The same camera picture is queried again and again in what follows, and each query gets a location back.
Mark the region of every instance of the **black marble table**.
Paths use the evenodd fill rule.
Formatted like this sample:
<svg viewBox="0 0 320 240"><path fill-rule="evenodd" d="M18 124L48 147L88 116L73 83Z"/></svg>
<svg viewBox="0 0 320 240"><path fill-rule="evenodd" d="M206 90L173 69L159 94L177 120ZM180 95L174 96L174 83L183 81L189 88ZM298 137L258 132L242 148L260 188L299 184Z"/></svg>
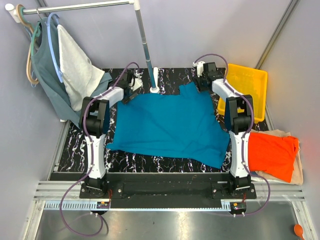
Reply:
<svg viewBox="0 0 320 240"><path fill-rule="evenodd" d="M115 79L122 72L122 69L104 69L109 72L112 79ZM179 86L192 82L195 74L194 68L159 68L158 86L162 95L178 95ZM148 71L143 70L143 87L139 94L148 93L151 87ZM224 117L218 114L217 106L219 96L211 94L212 107L216 120L225 129ZM110 110L110 128L105 137L104 144L107 145L113 141L116 130L117 106ZM253 126L257 131L267 131L266 121ZM162 156L150 156L134 154L124 151L111 151L105 148L105 169L107 172L131 172L131 173L204 173L204 172L228 172L231 167L232 153L230 151L231 143L227 147L225 160L221 169L210 167L199 161L190 158L172 158ZM87 169L87 145L84 133L74 124L70 124L68 134L62 151L58 172L79 172Z"/></svg>

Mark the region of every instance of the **pole base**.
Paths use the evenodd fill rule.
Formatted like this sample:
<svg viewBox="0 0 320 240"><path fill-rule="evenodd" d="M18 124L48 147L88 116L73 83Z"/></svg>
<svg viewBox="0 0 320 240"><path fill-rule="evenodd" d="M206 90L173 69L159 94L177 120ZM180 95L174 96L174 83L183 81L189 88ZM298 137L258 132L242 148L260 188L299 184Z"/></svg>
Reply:
<svg viewBox="0 0 320 240"><path fill-rule="evenodd" d="M156 86L155 88L150 87L150 93L158 94L160 93L160 88L158 86Z"/></svg>
<svg viewBox="0 0 320 240"><path fill-rule="evenodd" d="M159 72L159 69L157 67L154 67L153 68L153 76L154 76L155 88L150 87L150 93L152 93L152 94L160 93L160 89L158 87L158 72Z"/></svg>

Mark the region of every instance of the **clothing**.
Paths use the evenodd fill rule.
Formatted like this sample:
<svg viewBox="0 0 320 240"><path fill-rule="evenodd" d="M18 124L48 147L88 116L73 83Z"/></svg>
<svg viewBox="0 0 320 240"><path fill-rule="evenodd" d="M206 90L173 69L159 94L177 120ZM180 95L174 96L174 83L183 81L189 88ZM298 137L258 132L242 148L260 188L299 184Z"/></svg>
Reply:
<svg viewBox="0 0 320 240"><path fill-rule="evenodd" d="M32 68L39 80L40 85L50 99L58 117L61 120L70 120L77 127L79 127L80 111L74 111L70 107L71 103L66 92L65 85L59 81L56 74L56 70L50 53L47 25L45 21L47 21L47 18L43 18L43 20L40 20L39 22L39 25L41 27L42 39L38 51L34 54L31 54ZM56 57L57 64L59 65L60 59L58 58L58 31L53 22L51 22L50 31L54 55ZM111 80L112 78L110 74L105 73L100 81L99 86L91 96L94 97L106 91L109 81Z"/></svg>
<svg viewBox="0 0 320 240"><path fill-rule="evenodd" d="M248 143L250 171L263 171L290 183L299 141L293 136L274 136L251 132Z"/></svg>
<svg viewBox="0 0 320 240"><path fill-rule="evenodd" d="M116 130L111 150L172 158L191 158L220 168L229 134L214 115L208 92L195 84L181 85L180 95L140 94L128 104L117 104Z"/></svg>
<svg viewBox="0 0 320 240"><path fill-rule="evenodd" d="M77 112L81 110L83 99L98 87L105 72L92 65L63 26L58 25L57 31L62 79L71 108Z"/></svg>
<svg viewBox="0 0 320 240"><path fill-rule="evenodd" d="M254 131L252 130L251 132L257 132L260 134L268 134L268 135L273 135L273 136L278 136L278 137L288 137L291 136L290 132L284 132L281 130L272 130L272 131ZM301 163L301 158L300 158L300 146L298 146L298 152L295 156L294 159L294 163L293 163L293 173L292 173L292 177L291 177L291 181L289 182L290 184L296 184L296 185L302 185L304 183L304 175L303 175L303 168L302 168L302 163ZM273 182L282 182L282 180L280 180L279 178L276 178L264 171L256 171L256 173L259 176L265 177L266 179L268 179L269 181L273 181Z"/></svg>

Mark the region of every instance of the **blue cloth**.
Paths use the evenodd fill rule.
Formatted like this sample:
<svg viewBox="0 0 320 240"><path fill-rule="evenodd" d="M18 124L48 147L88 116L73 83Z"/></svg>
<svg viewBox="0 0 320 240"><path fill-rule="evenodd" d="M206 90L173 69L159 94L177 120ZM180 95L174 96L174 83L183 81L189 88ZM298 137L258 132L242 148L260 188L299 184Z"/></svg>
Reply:
<svg viewBox="0 0 320 240"><path fill-rule="evenodd" d="M214 115L208 92L195 84L181 85L180 95L140 94L117 104L111 150L172 158L191 158L220 168L229 134Z"/></svg>

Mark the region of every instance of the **orange cloth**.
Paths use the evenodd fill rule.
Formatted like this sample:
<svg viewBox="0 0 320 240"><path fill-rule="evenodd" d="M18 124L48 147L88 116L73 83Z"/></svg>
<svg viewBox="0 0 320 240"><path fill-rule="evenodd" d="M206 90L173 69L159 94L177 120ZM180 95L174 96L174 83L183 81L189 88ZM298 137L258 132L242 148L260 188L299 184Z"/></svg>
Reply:
<svg viewBox="0 0 320 240"><path fill-rule="evenodd" d="M248 165L251 172L264 171L290 183L299 140L294 136L278 137L250 133Z"/></svg>

